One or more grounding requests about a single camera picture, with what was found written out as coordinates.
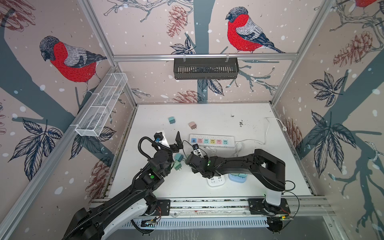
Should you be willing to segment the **blue square socket cube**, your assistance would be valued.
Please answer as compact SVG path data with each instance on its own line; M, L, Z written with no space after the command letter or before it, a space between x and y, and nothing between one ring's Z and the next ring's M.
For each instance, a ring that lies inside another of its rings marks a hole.
M247 174L229 174L228 177L231 181L236 183L245 183L247 180Z

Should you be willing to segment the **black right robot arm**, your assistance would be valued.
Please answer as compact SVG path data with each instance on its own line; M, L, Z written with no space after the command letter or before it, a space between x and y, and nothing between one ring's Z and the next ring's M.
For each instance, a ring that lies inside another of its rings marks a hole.
M193 172L211 179L226 174L255 176L266 188L266 203L278 207L286 190L286 163L270 153L256 149L254 153L233 158L190 155L186 160Z

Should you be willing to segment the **green plug adapter low cluster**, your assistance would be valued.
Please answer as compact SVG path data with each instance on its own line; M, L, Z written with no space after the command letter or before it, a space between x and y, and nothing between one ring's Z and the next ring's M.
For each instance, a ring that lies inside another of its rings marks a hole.
M173 165L173 169L175 169L176 171L180 170L182 167L182 164L178 161L174 162L174 165Z

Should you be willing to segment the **pink plug adapter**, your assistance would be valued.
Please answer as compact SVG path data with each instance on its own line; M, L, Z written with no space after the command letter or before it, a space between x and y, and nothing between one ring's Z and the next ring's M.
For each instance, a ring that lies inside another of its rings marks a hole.
M192 130L194 130L194 129L197 128L197 125L196 125L195 122L190 122L190 123L189 123L189 127L190 127Z

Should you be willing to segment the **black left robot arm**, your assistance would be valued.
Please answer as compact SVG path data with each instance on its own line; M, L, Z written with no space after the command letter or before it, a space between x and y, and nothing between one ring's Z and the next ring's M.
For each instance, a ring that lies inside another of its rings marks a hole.
M176 143L168 145L163 132L157 132L152 140L142 137L139 152L147 158L147 164L133 177L125 190L107 202L89 211L77 211L64 234L65 240L105 240L126 221L156 211L158 199L153 192L171 173L173 154L183 149L180 134Z

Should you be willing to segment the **white multicolour power strip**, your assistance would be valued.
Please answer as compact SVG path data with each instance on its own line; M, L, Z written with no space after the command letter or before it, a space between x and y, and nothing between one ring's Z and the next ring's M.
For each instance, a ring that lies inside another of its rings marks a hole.
M236 146L233 136L190 134L189 143L212 148L234 148Z

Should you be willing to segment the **white square socket cube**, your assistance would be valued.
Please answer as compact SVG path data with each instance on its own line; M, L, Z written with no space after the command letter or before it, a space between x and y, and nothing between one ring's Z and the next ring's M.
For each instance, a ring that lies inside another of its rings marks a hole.
M226 180L224 176L212 177L210 179L207 179L208 185L212 188L223 186L225 182Z

